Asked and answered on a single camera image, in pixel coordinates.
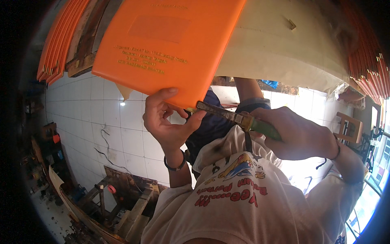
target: green handle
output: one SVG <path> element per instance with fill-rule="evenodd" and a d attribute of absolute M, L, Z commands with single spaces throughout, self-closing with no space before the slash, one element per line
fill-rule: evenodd
<path fill-rule="evenodd" d="M 275 129 L 275 127 L 273 127 L 273 125 L 267 122 L 254 119 L 250 129 L 261 133 L 266 137 L 270 137 L 277 141 L 282 141 L 282 137 L 280 136 L 279 132 Z"/>

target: black bracelet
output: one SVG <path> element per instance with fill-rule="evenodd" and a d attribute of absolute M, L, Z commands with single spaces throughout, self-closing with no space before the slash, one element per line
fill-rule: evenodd
<path fill-rule="evenodd" d="M 167 158 L 164 156 L 164 164 L 165 164 L 165 166 L 166 166 L 169 170 L 171 170 L 171 171 L 179 171 L 179 170 L 181 170 L 181 169 L 184 167 L 184 165 L 186 164 L 186 157 L 185 157 L 185 155 L 184 155 L 184 152 L 183 152 L 181 149 L 180 149 L 180 151 L 181 151 L 181 153 L 183 154 L 183 162 L 182 162 L 178 167 L 176 167 L 176 168 L 169 167 L 168 164 L 167 164 Z"/>
<path fill-rule="evenodd" d="M 337 149 L 338 149 L 338 152 L 337 152 L 337 155 L 333 158 L 333 159 L 330 159 L 330 160 L 336 160 L 338 158 L 338 156 L 340 155 L 340 144 L 339 144 L 339 139 L 337 138 L 337 136 L 335 134 L 333 134 L 335 136 L 335 139 L 336 139 L 336 144 L 337 144 Z"/>

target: person's left hand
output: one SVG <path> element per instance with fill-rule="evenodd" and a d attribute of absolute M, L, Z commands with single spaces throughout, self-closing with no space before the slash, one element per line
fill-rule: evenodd
<path fill-rule="evenodd" d="M 187 138 L 199 128 L 206 115 L 205 111 L 198 111 L 184 125 L 172 125 L 167 118 L 174 111 L 177 111 L 182 118 L 188 117 L 184 109 L 164 101 L 175 96 L 177 92 L 178 89 L 175 87 L 164 88 L 148 96 L 145 103 L 145 113 L 142 116 L 145 128 L 156 138 L 165 153 L 179 149 Z"/>

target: beige paper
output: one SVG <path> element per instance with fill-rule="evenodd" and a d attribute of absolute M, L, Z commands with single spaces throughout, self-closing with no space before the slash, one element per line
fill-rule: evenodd
<path fill-rule="evenodd" d="M 124 85 L 117 84 L 117 83 L 115 83 L 115 84 L 117 85 L 118 90 L 120 91 L 120 93 L 123 96 L 123 101 L 126 101 L 127 99 L 129 99 L 130 93 L 133 91 L 133 89 L 128 88 Z"/>
<path fill-rule="evenodd" d="M 313 2 L 247 0 L 215 75 L 330 93 L 348 82 L 346 61 Z"/>
<path fill-rule="evenodd" d="M 61 194 L 60 186 L 64 183 L 64 181 L 54 172 L 54 170 L 51 166 L 49 166 L 49 177 L 50 177 L 50 180 L 53 183 L 54 188 L 57 191 L 58 195 L 60 196 L 60 198 L 64 202 L 64 205 L 69 210 L 69 212 L 71 212 L 73 214 L 72 217 L 76 218 L 75 219 L 76 221 L 79 221 L 78 218 L 76 217 L 75 213 L 72 211 L 71 207 L 69 206 L 69 204 L 66 202 L 65 198 Z"/>

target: wooden chair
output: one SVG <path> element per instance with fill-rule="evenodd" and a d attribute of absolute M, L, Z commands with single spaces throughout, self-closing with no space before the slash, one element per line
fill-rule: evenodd
<path fill-rule="evenodd" d="M 339 116 L 341 118 L 340 131 L 338 134 L 334 133 L 337 136 L 337 138 L 342 139 L 342 140 L 346 140 L 349 142 L 353 142 L 353 143 L 359 143 L 361 138 L 362 138 L 363 123 L 360 120 L 354 119 L 354 118 L 349 117 L 348 115 L 340 113 L 340 112 L 337 112 L 337 116 Z M 347 126 L 347 132 L 344 135 L 343 130 L 344 130 L 345 121 L 348 121 L 349 124 Z M 353 135 L 350 135 L 352 132 L 351 124 L 353 124 L 355 126 L 355 130 L 353 132 Z"/>

